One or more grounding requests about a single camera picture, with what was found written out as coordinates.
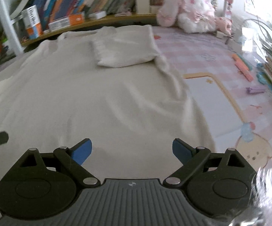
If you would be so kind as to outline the orange highlighter pen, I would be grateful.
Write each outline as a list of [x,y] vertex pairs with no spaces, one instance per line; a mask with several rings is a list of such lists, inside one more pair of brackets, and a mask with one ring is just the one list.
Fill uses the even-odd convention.
[[246,64],[240,59],[240,57],[237,54],[232,54],[232,58],[234,59],[235,66],[237,66],[238,69],[248,70]]

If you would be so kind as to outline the pink highlighter pen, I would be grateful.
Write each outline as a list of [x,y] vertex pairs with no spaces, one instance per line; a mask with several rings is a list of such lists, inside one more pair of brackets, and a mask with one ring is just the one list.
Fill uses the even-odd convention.
[[250,74],[249,70],[246,69],[246,66],[243,65],[241,62],[237,61],[235,62],[235,66],[243,73],[245,78],[249,81],[252,82],[254,80],[253,76]]

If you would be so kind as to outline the wooden shelf board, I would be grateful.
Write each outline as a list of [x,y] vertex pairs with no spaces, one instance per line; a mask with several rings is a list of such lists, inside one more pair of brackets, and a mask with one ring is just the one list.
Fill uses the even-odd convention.
[[70,27],[65,27],[53,32],[49,32],[46,34],[43,34],[41,36],[39,36],[36,39],[30,39],[30,40],[26,40],[25,42],[21,43],[22,47],[27,47],[30,44],[33,44],[35,42],[56,36],[56,35],[60,35],[64,32],[68,32],[68,31],[76,31],[76,30],[80,30],[80,29],[86,29],[86,28],[90,28],[90,27],[95,27],[95,26],[99,26],[99,27],[103,27],[106,24],[118,24],[118,23],[128,23],[128,22],[141,22],[141,23],[145,23],[149,21],[150,24],[151,23],[155,23],[156,22],[156,15],[155,14],[132,14],[130,16],[121,16],[121,17],[115,17],[114,15],[108,15],[106,17],[103,17],[102,19],[96,20],[96,21],[91,21],[90,19],[87,19],[84,23],[82,24],[77,24],[74,26],[70,26]]

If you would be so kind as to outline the upright usmile toothpaste box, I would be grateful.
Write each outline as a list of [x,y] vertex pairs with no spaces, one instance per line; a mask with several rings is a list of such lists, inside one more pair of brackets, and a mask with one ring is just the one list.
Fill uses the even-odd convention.
[[23,10],[21,15],[30,39],[36,39],[43,34],[36,5]]

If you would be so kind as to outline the pink white plush bunny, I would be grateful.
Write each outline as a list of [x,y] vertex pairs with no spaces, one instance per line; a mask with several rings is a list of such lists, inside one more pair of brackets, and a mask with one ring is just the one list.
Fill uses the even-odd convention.
[[212,0],[164,0],[156,14],[161,27],[177,25],[186,33],[207,33],[220,31],[232,34],[232,22],[225,17],[217,17]]

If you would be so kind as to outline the white eraser block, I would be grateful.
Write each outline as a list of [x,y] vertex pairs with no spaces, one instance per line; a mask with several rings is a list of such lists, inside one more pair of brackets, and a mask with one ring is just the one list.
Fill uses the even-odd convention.
[[100,20],[104,17],[106,17],[105,11],[95,12],[89,15],[89,19],[92,21]]

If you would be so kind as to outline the pink checkered desk mat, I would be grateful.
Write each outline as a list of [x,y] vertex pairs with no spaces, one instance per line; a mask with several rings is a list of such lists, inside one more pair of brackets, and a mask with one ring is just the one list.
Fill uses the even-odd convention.
[[158,48],[183,75],[200,106],[216,151],[237,149],[254,168],[272,168],[272,91],[249,94],[249,82],[235,66],[232,52],[213,34],[187,34],[154,27]]

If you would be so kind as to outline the lying usmile toothpaste box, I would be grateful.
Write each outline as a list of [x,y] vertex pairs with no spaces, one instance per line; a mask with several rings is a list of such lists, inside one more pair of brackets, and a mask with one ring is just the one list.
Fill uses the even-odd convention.
[[84,21],[85,21],[84,12],[71,14],[66,17],[57,19],[53,22],[50,22],[48,24],[49,31],[54,32],[54,31],[58,31],[67,27],[76,26],[76,25],[84,23]]

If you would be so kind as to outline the cream square container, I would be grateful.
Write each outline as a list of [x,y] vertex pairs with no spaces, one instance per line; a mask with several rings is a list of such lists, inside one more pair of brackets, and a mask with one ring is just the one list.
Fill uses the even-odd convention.
[[135,0],[136,14],[150,13],[150,0]]

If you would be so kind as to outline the white t-shirt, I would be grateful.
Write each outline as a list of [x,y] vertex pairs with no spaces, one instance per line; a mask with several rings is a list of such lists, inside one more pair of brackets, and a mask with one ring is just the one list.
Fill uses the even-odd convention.
[[180,167],[175,138],[215,147],[148,25],[64,33],[13,59],[0,72],[0,131],[9,135],[0,180],[29,148],[51,152],[86,138],[93,151],[84,167],[99,180],[164,179]]

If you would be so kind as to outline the green highlighter pen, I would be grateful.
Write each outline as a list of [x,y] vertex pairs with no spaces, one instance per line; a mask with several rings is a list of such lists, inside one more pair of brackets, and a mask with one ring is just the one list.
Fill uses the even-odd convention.
[[253,66],[252,66],[252,64],[249,61],[247,61],[241,54],[237,54],[237,56],[247,66],[247,68],[248,68],[249,71],[253,70]]

